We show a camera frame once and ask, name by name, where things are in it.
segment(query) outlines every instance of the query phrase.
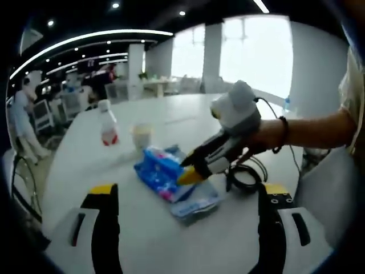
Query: bracelet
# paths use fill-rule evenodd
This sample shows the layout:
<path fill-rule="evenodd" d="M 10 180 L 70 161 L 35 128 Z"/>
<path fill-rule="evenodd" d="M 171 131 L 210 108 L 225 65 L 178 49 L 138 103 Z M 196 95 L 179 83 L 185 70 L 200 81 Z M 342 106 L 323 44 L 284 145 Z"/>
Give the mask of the bracelet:
<path fill-rule="evenodd" d="M 284 116 L 280 116 L 279 119 L 283 122 L 284 125 L 284 134 L 280 141 L 280 146 L 273 149 L 273 153 L 277 154 L 280 152 L 281 148 L 285 145 L 286 138 L 289 134 L 289 124 Z"/>

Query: round table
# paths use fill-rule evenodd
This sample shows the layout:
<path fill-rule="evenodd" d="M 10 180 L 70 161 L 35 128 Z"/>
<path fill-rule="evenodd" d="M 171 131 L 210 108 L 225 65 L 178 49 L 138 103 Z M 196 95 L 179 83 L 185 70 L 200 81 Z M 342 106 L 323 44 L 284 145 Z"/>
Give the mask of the round table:
<path fill-rule="evenodd" d="M 43 198 L 44 234 L 51 237 L 57 222 L 80 207 L 87 192 L 101 184 L 119 186 L 119 256 L 124 273 L 247 273 L 258 260 L 258 196 L 225 192 L 224 176 L 210 181 L 220 193 L 217 212 L 188 227 L 136 176 L 130 130 L 150 123 L 152 144 L 178 144 L 188 153 L 215 134 L 220 125 L 210 114 L 210 103 L 220 94 L 177 95 L 112 105 L 121 142 L 105 147 L 100 140 L 98 110 L 80 113 L 68 129 L 52 163 Z M 274 115 L 258 103 L 263 119 Z M 281 108 L 273 105 L 278 115 Z M 301 166 L 302 149 L 293 147 Z M 289 147 L 274 155 L 257 155 L 266 166 L 269 182 L 281 183 L 295 194 L 298 171 Z M 256 170 L 254 163 L 249 163 Z"/>

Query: sleeve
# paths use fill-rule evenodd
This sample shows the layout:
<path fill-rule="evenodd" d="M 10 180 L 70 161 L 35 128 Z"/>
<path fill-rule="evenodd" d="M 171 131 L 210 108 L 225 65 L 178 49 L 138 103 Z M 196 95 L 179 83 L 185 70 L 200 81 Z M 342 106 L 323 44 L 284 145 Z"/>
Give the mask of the sleeve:
<path fill-rule="evenodd" d="M 357 75 L 354 72 L 354 60 L 352 54 L 349 52 L 347 58 L 347 71 L 344 75 L 340 85 L 340 103 L 341 108 L 348 111 L 354 122 L 359 124 L 360 109 L 361 109 L 361 88 L 356 86 Z"/>

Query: water bottle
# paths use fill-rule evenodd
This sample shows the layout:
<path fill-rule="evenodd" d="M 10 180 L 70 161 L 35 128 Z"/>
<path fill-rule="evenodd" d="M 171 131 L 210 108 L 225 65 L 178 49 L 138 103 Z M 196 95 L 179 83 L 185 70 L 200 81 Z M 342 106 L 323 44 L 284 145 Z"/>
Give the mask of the water bottle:
<path fill-rule="evenodd" d="M 115 116 L 110 109 L 109 100 L 101 100 L 98 103 L 100 120 L 102 123 L 102 142 L 105 146 L 119 143 L 119 131 Z"/>
<path fill-rule="evenodd" d="M 284 107 L 283 107 L 283 114 L 288 113 L 289 112 L 289 106 L 290 106 L 290 99 L 289 96 L 287 98 L 285 98 L 284 100 Z"/>

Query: beige shirt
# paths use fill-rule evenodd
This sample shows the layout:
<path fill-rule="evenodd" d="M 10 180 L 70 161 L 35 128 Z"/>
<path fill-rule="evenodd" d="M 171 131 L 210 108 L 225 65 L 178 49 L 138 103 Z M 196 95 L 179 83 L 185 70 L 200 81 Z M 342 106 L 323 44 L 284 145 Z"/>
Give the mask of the beige shirt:
<path fill-rule="evenodd" d="M 364 67 L 356 52 L 349 49 L 347 57 L 347 71 L 339 86 L 341 107 L 346 109 L 356 122 L 357 131 L 349 146 L 350 153 L 358 162 L 361 172 L 365 171 L 365 76 Z"/>

